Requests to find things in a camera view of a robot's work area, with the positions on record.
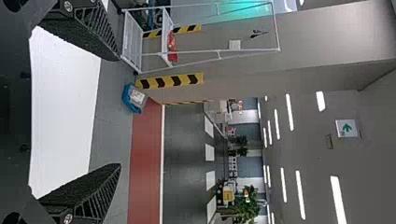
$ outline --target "gray floor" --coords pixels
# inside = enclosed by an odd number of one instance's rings
[[[205,132],[204,105],[170,105],[165,111],[163,224],[206,224],[206,205],[216,188],[206,190],[206,173],[228,177],[225,140]],[[205,160],[205,143],[215,161]]]
[[[122,18],[116,14],[111,2],[108,5],[108,14],[114,32],[120,37]],[[119,184],[105,224],[127,223],[128,218],[133,116],[122,102],[121,96],[124,86],[133,80],[133,70],[127,64],[102,60],[93,122],[90,170],[111,162],[121,163]]]

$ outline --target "white floor marking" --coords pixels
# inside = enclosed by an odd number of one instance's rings
[[[216,185],[216,173],[215,171],[206,173],[206,190],[210,190]]]
[[[211,137],[215,136],[213,134],[213,124],[206,116],[205,116],[205,132],[207,132],[207,134],[209,134]]]
[[[216,209],[217,207],[216,207],[216,195],[215,195],[206,206],[207,223],[209,223],[212,217],[215,215]]]
[[[215,160],[215,149],[208,144],[205,144],[205,157],[207,161]]]
[[[160,177],[160,224],[163,224],[163,146],[165,138],[165,105],[163,105],[163,116],[161,121],[161,177]]]

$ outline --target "floor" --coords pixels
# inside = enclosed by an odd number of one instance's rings
[[[126,223],[130,178],[133,116],[121,100],[123,87],[132,81],[122,63],[102,60],[93,121],[90,171],[111,162],[121,163],[117,190],[108,210],[106,223]]]
[[[148,99],[134,116],[128,223],[160,223],[163,107]]]
[[[206,174],[213,172],[216,179],[227,178],[228,161],[225,160],[225,140],[214,127],[212,133],[213,137],[205,131],[205,112],[202,104],[166,107],[164,224],[204,224],[208,221],[207,213],[214,213],[213,208],[207,211],[209,202],[215,196],[215,188],[211,184],[211,188],[206,189],[206,181],[213,181],[213,177],[206,180]],[[214,147],[214,161],[206,160],[205,144]]]

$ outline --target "white panel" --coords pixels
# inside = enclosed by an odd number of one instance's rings
[[[215,160],[215,149],[208,144],[205,144],[205,157],[207,161]]]
[[[142,65],[143,30],[129,12],[125,13],[124,38],[122,56],[128,59],[138,69]]]
[[[211,137],[215,137],[213,134],[213,124],[210,120],[205,116],[205,132],[209,134]]]
[[[238,183],[238,191],[243,190],[245,186],[253,185],[255,189],[258,189],[259,193],[265,192],[264,178],[262,177],[236,178],[236,183]]]
[[[88,172],[101,59],[38,26],[30,50],[29,185],[40,198]]]
[[[207,223],[210,222],[210,219],[215,215],[217,209],[216,205],[216,195],[210,200],[210,202],[206,206],[206,214],[207,214]]]
[[[254,222],[257,224],[268,224],[267,216],[257,216],[254,218]]]
[[[215,171],[206,173],[206,190],[210,190],[216,185],[216,173]]]
[[[259,123],[259,113],[257,110],[242,110],[233,112],[233,119],[229,124],[242,124],[242,123]]]
[[[249,149],[247,151],[247,157],[261,157],[262,150],[261,149]]]

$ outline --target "sign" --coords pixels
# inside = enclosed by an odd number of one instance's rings
[[[337,119],[335,125],[337,126],[338,137],[359,137],[359,131],[354,119]]]

